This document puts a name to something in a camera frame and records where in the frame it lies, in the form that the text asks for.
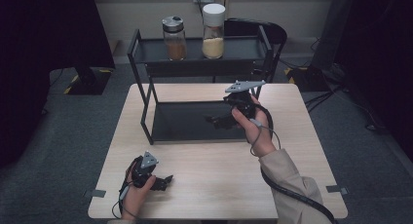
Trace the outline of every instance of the jar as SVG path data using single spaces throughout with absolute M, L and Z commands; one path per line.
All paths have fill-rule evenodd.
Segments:
M 203 53 L 207 58 L 220 58 L 224 54 L 225 7 L 207 4 L 203 7 L 204 41 Z
M 162 25 L 169 59 L 184 59 L 186 57 L 186 42 L 183 20 L 179 17 L 167 17 L 162 19 Z

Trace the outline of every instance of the chair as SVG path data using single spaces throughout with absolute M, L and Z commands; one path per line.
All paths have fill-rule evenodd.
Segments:
M 272 22 L 254 19 L 229 18 L 224 21 L 224 34 L 225 36 L 254 36 L 257 35 L 259 25 L 263 26 L 264 31 L 267 34 L 268 41 L 274 50 L 274 57 L 270 67 L 263 67 L 262 64 L 256 64 L 253 75 L 264 77 L 266 82 L 272 83 L 280 59 L 280 54 L 282 53 L 282 48 L 287 37 L 285 30 Z

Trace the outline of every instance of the white wall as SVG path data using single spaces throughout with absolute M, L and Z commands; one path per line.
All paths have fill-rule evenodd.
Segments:
M 109 40 L 130 40 L 136 28 L 143 38 L 162 38 L 161 20 L 168 16 L 184 19 L 187 37 L 202 36 L 202 18 L 192 0 L 95 0 Z M 227 18 L 271 21 L 294 42 L 320 37 L 330 0 L 215 0 L 224 4 Z

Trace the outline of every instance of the hand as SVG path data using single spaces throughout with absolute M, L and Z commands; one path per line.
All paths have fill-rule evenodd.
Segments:
M 131 171 L 128 174 L 129 191 L 126 194 L 123 202 L 124 211 L 122 212 L 122 219 L 134 221 L 139 213 L 140 208 L 145 202 L 146 196 L 154 185 L 156 176 L 152 175 L 148 178 L 142 188 L 133 186 L 131 180 Z
M 260 104 L 253 95 L 251 96 L 251 98 L 254 103 Z M 245 115 L 241 113 L 241 111 L 237 108 L 233 108 L 232 115 L 234 116 L 234 119 L 240 124 L 240 126 L 245 129 L 245 135 L 248 142 L 254 142 L 256 140 L 252 148 L 256 156 L 261 158 L 277 150 L 271 139 L 270 131 L 263 128 L 260 134 L 260 129 L 255 126 L 249 119 L 247 119 Z M 262 126 L 268 128 L 267 116 L 259 108 L 255 108 L 255 120 L 259 121 Z

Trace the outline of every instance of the wooden table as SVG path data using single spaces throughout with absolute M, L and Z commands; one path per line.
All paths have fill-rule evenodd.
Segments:
M 162 101 L 220 100 L 231 84 L 157 84 Z M 295 85 L 267 84 L 259 98 L 273 116 L 282 147 L 302 175 L 313 177 L 324 205 L 336 218 L 347 216 L 340 193 L 328 193 L 336 185 L 316 131 Z M 160 162 L 154 174 L 173 174 L 166 192 L 150 192 L 139 216 L 154 219 L 269 219 L 278 218 L 270 187 L 264 182 L 257 158 L 242 142 L 174 142 L 150 145 L 140 117 L 143 103 L 137 85 L 131 86 L 113 136 L 96 189 L 104 198 L 93 198 L 91 218 L 113 218 L 125 170 L 146 150 Z M 154 103 L 147 120 L 153 119 Z

